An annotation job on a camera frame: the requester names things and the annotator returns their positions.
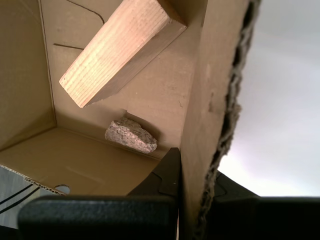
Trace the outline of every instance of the black plastic part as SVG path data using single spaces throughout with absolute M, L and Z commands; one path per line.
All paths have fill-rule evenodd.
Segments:
M 20 235 L 18 229 L 0 226 L 0 239 L 3 240 L 19 240 Z
M 319 235 L 320 198 L 259 197 L 222 173 L 207 216 L 207 239 Z
M 181 156 L 171 150 L 123 197 L 38 198 L 24 206 L 18 227 L 25 240 L 175 240 Z
M 129 195 L 168 195 L 178 198 L 181 155 L 173 147 L 156 168 Z

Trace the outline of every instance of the white background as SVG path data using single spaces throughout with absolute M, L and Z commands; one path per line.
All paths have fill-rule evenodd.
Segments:
M 260 196 L 320 196 L 320 0 L 264 0 L 219 170 Z

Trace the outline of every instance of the cardboard wall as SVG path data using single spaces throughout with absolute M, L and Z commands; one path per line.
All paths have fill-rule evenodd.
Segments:
M 0 150 L 55 126 L 37 0 L 0 1 Z
M 157 150 L 150 155 L 161 159 L 171 147 L 180 146 L 204 0 L 171 0 L 188 29 L 119 93 L 82 109 L 59 80 L 121 1 L 72 2 L 40 1 L 58 126 L 105 141 L 111 121 L 126 115 L 158 140 Z
M 184 229 L 197 226 L 193 231 L 199 239 L 204 233 L 205 212 L 214 196 L 215 174 L 220 160 L 215 156 L 228 151 L 227 147 L 220 149 L 225 147 L 225 139 L 222 140 L 223 146 L 219 143 L 226 132 L 226 145 L 230 145 L 229 138 L 232 138 L 237 121 L 237 118 L 230 119 L 232 123 L 226 120 L 229 114 L 227 103 L 229 94 L 233 94 L 233 98 L 237 96 L 229 92 L 229 86 L 248 4 L 248 0 L 208 0 L 207 3 L 181 140 Z M 191 232 L 185 234 L 185 237 L 192 235 Z

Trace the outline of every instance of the cardboard flap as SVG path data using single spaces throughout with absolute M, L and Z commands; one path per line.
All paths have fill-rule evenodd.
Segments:
M 201 238 L 240 107 L 241 70 L 260 1 L 209 0 L 181 140 L 186 224 Z
M 97 3 L 101 4 L 105 1 L 90 1 L 84 5 L 78 2 L 76 0 L 39 1 L 47 46 L 58 45 L 61 48 L 84 49 L 108 20 L 108 12 L 112 14 L 115 10 L 111 9 L 107 2 L 98 9 Z

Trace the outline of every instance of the rock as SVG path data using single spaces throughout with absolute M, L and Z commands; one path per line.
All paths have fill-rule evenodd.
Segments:
M 111 122 L 105 132 L 105 139 L 135 149 L 144 154 L 156 150 L 158 142 L 141 125 L 126 117 Z

